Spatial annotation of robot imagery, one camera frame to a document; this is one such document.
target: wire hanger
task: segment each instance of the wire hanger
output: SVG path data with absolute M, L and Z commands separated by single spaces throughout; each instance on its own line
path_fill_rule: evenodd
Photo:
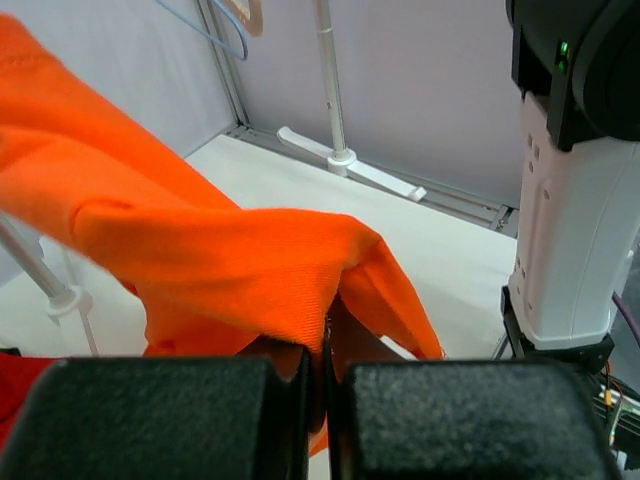
M 234 57 L 236 57 L 236 58 L 238 58 L 240 60 L 246 60 L 247 57 L 249 56 L 249 47 L 247 46 L 247 31 L 242 26 L 241 21 L 238 20 L 238 18 L 231 12 L 231 10 L 224 3 L 222 3 L 221 0 L 209 0 L 209 1 L 220 9 L 220 11 L 223 13 L 223 15 L 225 17 L 227 17 L 227 19 L 231 22 L 231 24 L 233 25 L 233 28 L 236 30 L 236 32 L 238 32 L 238 35 L 240 36 L 240 42 L 242 43 L 242 52 L 239 52 L 238 50 L 235 50 L 229 44 L 224 43 L 219 38 L 216 38 L 213 35 L 211 35 L 209 32 L 203 30 L 198 25 L 196 25 L 191 20 L 189 20 L 187 17 L 182 15 L 180 12 L 177 12 L 176 10 L 171 8 L 169 5 L 164 3 L 163 0 L 155 0 L 155 2 L 158 5 L 163 7 L 165 10 L 167 10 L 173 16 L 175 16 L 178 19 L 182 20 L 183 23 L 186 23 L 187 25 L 189 25 L 191 28 L 193 28 L 200 35 L 203 35 L 203 36 L 207 37 L 209 39 L 209 41 L 211 41 L 215 45 L 218 45 L 220 48 L 222 48 L 223 50 L 226 50 L 231 55 L 233 55 Z M 260 9 L 260 27 L 262 27 L 262 9 Z

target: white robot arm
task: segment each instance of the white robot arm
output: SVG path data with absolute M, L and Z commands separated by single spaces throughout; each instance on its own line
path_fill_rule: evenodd
M 640 226 L 640 1 L 508 0 L 525 163 L 503 292 L 516 356 L 596 374 Z

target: orange cloth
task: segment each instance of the orange cloth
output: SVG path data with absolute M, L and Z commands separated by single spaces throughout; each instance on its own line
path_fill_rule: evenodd
M 239 209 L 8 16 L 0 16 L 0 209 L 136 293 L 147 354 L 235 354 L 266 334 L 317 358 L 339 292 L 374 333 L 441 357 L 378 234 L 345 215 Z

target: white pole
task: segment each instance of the white pole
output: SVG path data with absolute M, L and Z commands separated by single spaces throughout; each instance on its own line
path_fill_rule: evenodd
M 331 118 L 331 135 L 333 137 L 333 155 L 336 159 L 348 156 L 347 143 L 344 138 L 342 123 L 342 105 L 340 103 L 340 85 L 338 83 L 338 66 L 336 50 L 333 44 L 333 28 L 328 0 L 313 0 L 318 28 L 318 44 L 324 88 L 327 94 L 327 107 Z
M 52 302 L 65 302 L 72 295 L 44 262 L 27 246 L 7 217 L 0 213 L 0 244 Z

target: gray wall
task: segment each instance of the gray wall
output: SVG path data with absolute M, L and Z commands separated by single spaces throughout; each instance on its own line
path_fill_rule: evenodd
M 193 2 L 171 3 L 197 19 Z M 0 0 L 0 11 L 181 155 L 233 120 L 207 41 L 152 0 Z M 0 285 L 18 272 L 0 248 Z
M 238 62 L 259 127 L 329 142 L 313 0 L 265 0 Z M 347 139 L 361 157 L 517 205 L 519 94 L 504 0 L 331 0 Z

